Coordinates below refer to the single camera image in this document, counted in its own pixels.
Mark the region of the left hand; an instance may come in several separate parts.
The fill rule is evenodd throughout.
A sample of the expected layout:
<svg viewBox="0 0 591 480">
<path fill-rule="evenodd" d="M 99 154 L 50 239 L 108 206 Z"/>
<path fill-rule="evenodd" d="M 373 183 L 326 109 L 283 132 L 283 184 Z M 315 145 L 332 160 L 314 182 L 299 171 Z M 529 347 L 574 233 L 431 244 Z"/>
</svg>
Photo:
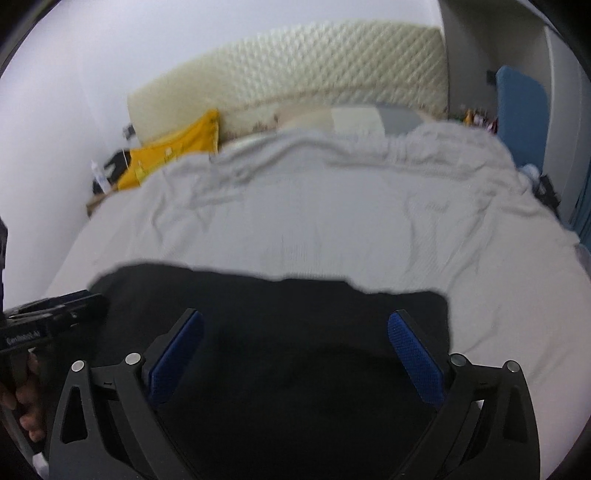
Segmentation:
<svg viewBox="0 0 591 480">
<path fill-rule="evenodd" d="M 11 411 L 21 408 L 18 421 L 33 443 L 46 437 L 46 423 L 40 389 L 40 364 L 34 353 L 27 354 L 25 380 L 7 386 L 1 380 L 1 405 Z"/>
</svg>

